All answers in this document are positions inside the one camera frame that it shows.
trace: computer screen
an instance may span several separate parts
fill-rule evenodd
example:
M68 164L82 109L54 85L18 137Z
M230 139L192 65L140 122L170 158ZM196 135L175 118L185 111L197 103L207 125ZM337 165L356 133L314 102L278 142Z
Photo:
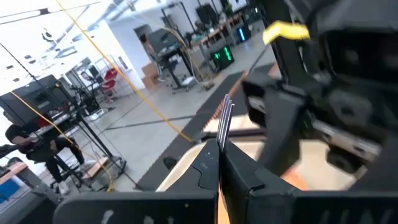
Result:
M197 7L196 11L202 23L212 23L213 25L217 24L217 14L210 4L204 4L201 7Z
M230 0L229 3L232 5L232 11L236 12L243 8L244 6L247 6L248 2L246 0Z
M58 80L53 75L43 77L38 81L32 81L26 86L15 89L13 92L40 114L45 114L62 103L69 101L63 91L55 87ZM35 121L39 117L11 92L0 96L0 107L21 126Z
M178 43L176 36L171 34L169 31L164 29L159 29L157 31L151 32L147 36L147 40L154 49L156 53L159 53L164 48L173 46Z

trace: yellow cable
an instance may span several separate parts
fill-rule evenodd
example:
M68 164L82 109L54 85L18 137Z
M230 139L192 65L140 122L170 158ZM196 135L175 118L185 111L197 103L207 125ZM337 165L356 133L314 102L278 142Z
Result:
M93 40L87 35L87 33L80 27L80 25L77 23L76 19L73 18L69 12L62 6L59 0L56 0L58 5L61 7L62 11L64 11L68 17L73 21L73 23L80 29L81 33L90 41L90 43L94 46L94 48L102 55L103 58L120 74L120 76L123 77L123 79L131 86L131 88L137 92L137 94L144 100L145 103L148 104L148 106L157 114L159 115L174 131L178 132L181 137L186 139L187 141L191 141L191 139L186 136L184 133L181 132L176 126L174 126L156 107L155 105L149 101L146 96L134 86L134 84L128 79L125 74L123 74L122 71L98 48L98 46L93 42Z
M84 151L82 151L80 149L80 147L78 145L76 145L72 140L69 139L69 137L56 125L54 124L52 121L50 121L49 119L47 119L45 116L43 116L42 114L40 114L40 112L38 112L37 110L35 110L33 107L31 107L28 103L26 103L26 101L24 101L21 97L19 97L17 94L15 94L13 91L10 92L11 94L13 94L19 101L21 101L23 104L25 104L29 109L31 109L33 112L35 112L37 115L39 115L41 118L43 118L46 122L50 123L63 137L65 137L73 146L76 146L82 153L84 153L85 155L89 156L90 158L94 159L97 161L97 163L101 166L102 169L104 169L106 171L106 173L109 176L109 187L106 190L107 192L110 192L113 190L112 188L112 183L113 183L113 178L112 175L109 173L109 171L107 170L107 168L105 168L104 165L102 165L100 163L99 160L97 160L96 158L94 158L93 156L85 153Z

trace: table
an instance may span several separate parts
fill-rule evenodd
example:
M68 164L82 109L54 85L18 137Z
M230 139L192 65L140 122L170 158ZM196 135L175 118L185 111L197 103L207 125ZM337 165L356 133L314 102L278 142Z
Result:
M221 34L221 38L224 40L225 44L227 45L227 41L225 39L225 36L223 34L223 29L224 26L227 28L228 34L229 36L231 36L232 40L233 40L233 46L235 46L235 37L232 33L232 28L231 28L231 23L234 22L235 20L241 20L241 13L234 15L233 17L230 17L229 19L227 19L225 22L222 22L220 24L218 24L218 26L214 29L213 32L207 34L206 36L204 36L204 38L197 40L196 42L192 43L191 46L192 47L196 47L199 46L200 52L202 53L202 55L205 58L205 63L207 64L207 66L209 66L213 72L216 72L215 68L213 68L210 63L209 60L207 60L208 56L205 52L205 49L203 48L203 44L206 44L207 47L209 46L209 41L214 38L217 34Z

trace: wooden tabletop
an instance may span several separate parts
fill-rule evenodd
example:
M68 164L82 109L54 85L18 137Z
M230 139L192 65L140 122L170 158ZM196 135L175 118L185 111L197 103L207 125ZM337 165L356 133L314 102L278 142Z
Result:
M14 163L10 167L8 167L10 172L8 172L4 176L0 177L0 185L2 185L7 180L11 179L11 177L13 177L14 175L18 174L19 172L21 172L22 170L24 170L26 168L27 168L27 165L24 162L16 162L16 163Z

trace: chair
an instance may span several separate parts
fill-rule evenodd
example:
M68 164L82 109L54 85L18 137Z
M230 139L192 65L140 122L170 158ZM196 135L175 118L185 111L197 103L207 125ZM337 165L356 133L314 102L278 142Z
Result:
M112 97L116 97L116 77L118 71L114 68L109 69L105 73L104 82L101 84L102 92L105 94L106 99L109 101Z

